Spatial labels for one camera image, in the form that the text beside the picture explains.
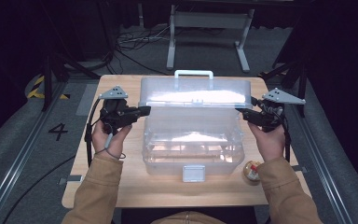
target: wooden table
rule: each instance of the wooden table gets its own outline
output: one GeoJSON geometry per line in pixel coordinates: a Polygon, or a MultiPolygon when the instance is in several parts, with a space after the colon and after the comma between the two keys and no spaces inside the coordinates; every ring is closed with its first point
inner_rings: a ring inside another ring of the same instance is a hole
{"type": "MultiPolygon", "coordinates": [[[[103,76],[95,93],[94,102],[100,93],[119,85],[128,95],[129,106],[137,106],[140,99],[141,79],[143,76],[121,75],[103,76]]],[[[246,79],[252,83],[252,96],[260,99],[268,92],[263,79],[258,77],[215,77],[230,79],[246,79]]],[[[94,118],[98,118],[102,102],[99,103],[94,118]]],[[[246,121],[241,122],[244,131],[243,148],[245,160],[231,175],[206,175],[205,182],[184,183],[181,175],[149,175],[142,158],[142,144],[145,118],[133,123],[132,130],[124,142],[123,173],[118,190],[117,207],[187,207],[187,206],[244,206],[267,204],[260,183],[249,181],[242,169],[247,161],[262,161],[258,153],[255,138],[246,121]]],[[[297,165],[296,156],[291,154],[292,165],[297,165]]],[[[82,139],[78,147],[71,175],[85,175],[88,171],[86,143],[82,139]]],[[[310,195],[307,183],[301,172],[296,172],[301,185],[310,195]]],[[[72,208],[75,192],[80,183],[67,183],[62,197],[62,205],[72,208]]]]}

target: printed number 4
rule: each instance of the printed number 4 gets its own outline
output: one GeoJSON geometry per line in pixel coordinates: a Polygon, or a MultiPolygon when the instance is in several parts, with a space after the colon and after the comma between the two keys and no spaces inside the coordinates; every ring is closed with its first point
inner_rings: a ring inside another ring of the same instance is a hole
{"type": "Polygon", "coordinates": [[[60,123],[59,125],[55,126],[54,128],[48,130],[49,133],[57,133],[56,141],[60,141],[61,134],[62,133],[68,133],[68,131],[65,131],[63,128],[65,127],[65,124],[60,123]]]}

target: finger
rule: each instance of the finger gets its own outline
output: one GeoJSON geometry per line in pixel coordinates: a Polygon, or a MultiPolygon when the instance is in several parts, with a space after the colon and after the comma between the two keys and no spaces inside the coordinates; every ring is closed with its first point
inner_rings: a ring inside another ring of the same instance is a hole
{"type": "Polygon", "coordinates": [[[129,134],[130,130],[132,129],[132,125],[128,125],[126,127],[123,127],[116,135],[115,138],[119,141],[124,141],[124,139],[129,134]]]}
{"type": "Polygon", "coordinates": [[[106,137],[107,134],[103,131],[103,122],[97,121],[94,125],[94,131],[92,132],[92,138],[106,137]]]}

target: white box handle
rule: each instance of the white box handle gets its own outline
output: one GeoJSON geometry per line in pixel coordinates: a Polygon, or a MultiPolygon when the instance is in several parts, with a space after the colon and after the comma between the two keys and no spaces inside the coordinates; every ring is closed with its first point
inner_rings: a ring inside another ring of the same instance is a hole
{"type": "Polygon", "coordinates": [[[213,79],[212,71],[204,71],[204,70],[176,70],[175,78],[179,78],[179,75],[187,75],[187,76],[205,76],[209,77],[209,79],[213,79]]]}

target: tan jacket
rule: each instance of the tan jacket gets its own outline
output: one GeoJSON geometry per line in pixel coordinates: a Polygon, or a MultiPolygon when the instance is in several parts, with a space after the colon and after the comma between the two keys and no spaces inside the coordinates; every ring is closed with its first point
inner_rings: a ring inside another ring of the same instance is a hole
{"type": "MultiPolygon", "coordinates": [[[[96,155],[87,175],[76,192],[74,209],[62,223],[111,223],[117,202],[122,161],[96,155]]],[[[304,193],[292,167],[284,158],[268,161],[257,167],[261,184],[269,203],[274,224],[322,223],[315,203],[304,193]]],[[[220,224],[213,217],[196,212],[184,212],[165,217],[153,224],[220,224]]]]}

